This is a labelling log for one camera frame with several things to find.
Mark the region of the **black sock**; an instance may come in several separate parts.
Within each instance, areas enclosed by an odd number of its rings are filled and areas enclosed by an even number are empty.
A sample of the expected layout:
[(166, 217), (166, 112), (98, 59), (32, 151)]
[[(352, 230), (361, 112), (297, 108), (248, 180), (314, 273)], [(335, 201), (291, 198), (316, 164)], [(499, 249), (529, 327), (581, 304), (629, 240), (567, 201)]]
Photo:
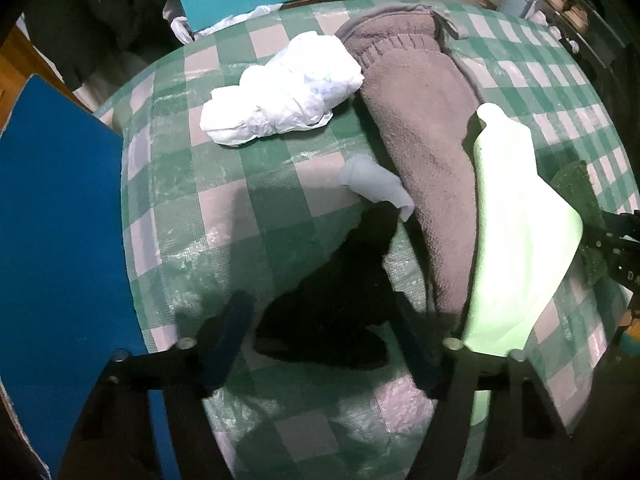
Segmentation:
[(346, 370), (388, 363), (385, 341), (373, 331), (387, 321), (394, 299), (383, 266), (399, 210), (389, 202), (363, 211), (329, 260), (266, 307), (254, 349), (270, 359)]

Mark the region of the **light green foam sheet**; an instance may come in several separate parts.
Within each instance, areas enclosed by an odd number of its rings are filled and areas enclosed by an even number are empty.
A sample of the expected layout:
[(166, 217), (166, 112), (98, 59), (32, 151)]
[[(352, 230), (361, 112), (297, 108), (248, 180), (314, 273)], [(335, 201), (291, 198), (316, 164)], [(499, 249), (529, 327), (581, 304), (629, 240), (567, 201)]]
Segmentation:
[(570, 268), (582, 218), (538, 174), (532, 133), (494, 103), (476, 111), (477, 248), (462, 340), (502, 358), (529, 334)]

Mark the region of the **grey fleece cloth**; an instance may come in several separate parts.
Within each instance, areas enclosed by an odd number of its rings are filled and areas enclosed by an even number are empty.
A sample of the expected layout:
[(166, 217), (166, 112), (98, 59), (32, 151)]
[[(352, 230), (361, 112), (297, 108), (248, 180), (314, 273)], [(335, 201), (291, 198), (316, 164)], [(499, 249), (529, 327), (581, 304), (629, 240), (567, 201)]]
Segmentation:
[(336, 33), (362, 69), (361, 99), (416, 204), (435, 310), (451, 326), (468, 302), (477, 226), (470, 123), (480, 96), (446, 47), (461, 35), (420, 3), (374, 8)]

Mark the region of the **white plastic bag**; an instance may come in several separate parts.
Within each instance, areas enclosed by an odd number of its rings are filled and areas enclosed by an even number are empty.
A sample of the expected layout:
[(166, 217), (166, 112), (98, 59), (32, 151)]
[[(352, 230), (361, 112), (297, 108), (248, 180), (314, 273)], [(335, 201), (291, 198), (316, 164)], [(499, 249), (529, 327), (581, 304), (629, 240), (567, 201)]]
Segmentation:
[(279, 11), (282, 6), (282, 3), (262, 4), (250, 10), (250, 12), (229, 14), (224, 18), (216, 18), (213, 24), (200, 28), (192, 27), (191, 22), (186, 17), (186, 12), (184, 12), (180, 0), (166, 0), (162, 15), (176, 39), (180, 44), (185, 46), (202, 38), (212, 36), (214, 32), (220, 32), (233, 25), (244, 23), (253, 18), (261, 18), (262, 16)]
[(266, 64), (248, 66), (238, 84), (213, 89), (200, 128), (228, 148), (322, 128), (362, 83), (362, 68), (341, 40), (302, 32)]

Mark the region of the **green white checkered tablecloth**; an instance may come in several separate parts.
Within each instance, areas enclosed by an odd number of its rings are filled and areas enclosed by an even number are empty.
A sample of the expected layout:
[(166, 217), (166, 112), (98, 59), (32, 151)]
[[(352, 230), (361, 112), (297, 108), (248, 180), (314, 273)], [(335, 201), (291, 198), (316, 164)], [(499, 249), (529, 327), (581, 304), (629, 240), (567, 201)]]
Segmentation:
[[(122, 135), (127, 271), (146, 346), (162, 350), (243, 289), (264, 306), (332, 254), (363, 201), (336, 182), (350, 156), (384, 150), (361, 104), (329, 125), (223, 148), (201, 130), (213, 89), (235, 84), (302, 32), (332, 34), (366, 0), (254, 18), (161, 58), (114, 93), (99, 118)], [(488, 101), (529, 126), (541, 176), (586, 162), (601, 207), (634, 211), (639, 191), (624, 146), (587, 76), (542, 27), (478, 6), (443, 3), (464, 27), (450, 51)], [(401, 479), (433, 404), (412, 383), (395, 339), (372, 372), (258, 356), (245, 346), (205, 403), (239, 479)]]

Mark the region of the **open cardboard box blue rim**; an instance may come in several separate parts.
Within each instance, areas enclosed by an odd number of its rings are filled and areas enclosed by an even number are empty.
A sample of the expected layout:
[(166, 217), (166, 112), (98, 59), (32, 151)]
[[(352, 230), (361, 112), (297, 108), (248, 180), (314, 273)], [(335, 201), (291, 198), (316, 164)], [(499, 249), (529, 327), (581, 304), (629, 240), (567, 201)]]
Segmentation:
[(121, 171), (122, 138), (29, 78), (1, 133), (1, 379), (50, 471), (108, 358), (145, 350)]

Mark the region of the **shoe rack with shoes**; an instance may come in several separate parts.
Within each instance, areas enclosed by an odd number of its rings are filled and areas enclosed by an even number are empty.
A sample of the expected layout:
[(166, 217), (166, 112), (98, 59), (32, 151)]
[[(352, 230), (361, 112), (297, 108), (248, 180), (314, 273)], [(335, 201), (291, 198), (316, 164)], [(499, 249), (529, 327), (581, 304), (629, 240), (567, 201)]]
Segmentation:
[(608, 67), (629, 42), (620, 20), (605, 0), (532, 0), (526, 20), (559, 29), (561, 38), (583, 58)]

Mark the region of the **white plastic bag under lid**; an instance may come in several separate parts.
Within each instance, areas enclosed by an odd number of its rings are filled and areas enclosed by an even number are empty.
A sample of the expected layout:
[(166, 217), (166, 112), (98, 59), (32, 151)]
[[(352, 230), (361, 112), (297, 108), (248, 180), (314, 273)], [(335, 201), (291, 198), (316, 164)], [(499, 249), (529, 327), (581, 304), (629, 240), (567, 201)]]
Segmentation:
[(192, 27), (191, 22), (186, 17), (186, 12), (184, 12), (180, 0), (166, 0), (162, 15), (176, 39), (180, 44), (185, 46), (202, 38), (212, 36), (214, 32), (220, 32), (233, 25), (244, 23), (253, 18), (261, 18), (262, 16), (279, 11), (282, 6), (282, 3), (262, 4), (250, 10), (250, 12), (229, 14), (224, 18), (216, 18), (213, 24), (200, 28)]

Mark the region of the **black hanging jacket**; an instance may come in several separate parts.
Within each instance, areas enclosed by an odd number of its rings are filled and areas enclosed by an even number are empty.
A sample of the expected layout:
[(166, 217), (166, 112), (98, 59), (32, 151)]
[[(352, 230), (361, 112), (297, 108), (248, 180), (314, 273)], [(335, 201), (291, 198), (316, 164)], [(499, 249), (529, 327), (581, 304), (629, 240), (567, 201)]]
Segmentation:
[(166, 0), (32, 0), (24, 21), (32, 44), (72, 91), (121, 56), (144, 65), (178, 48), (163, 18)]

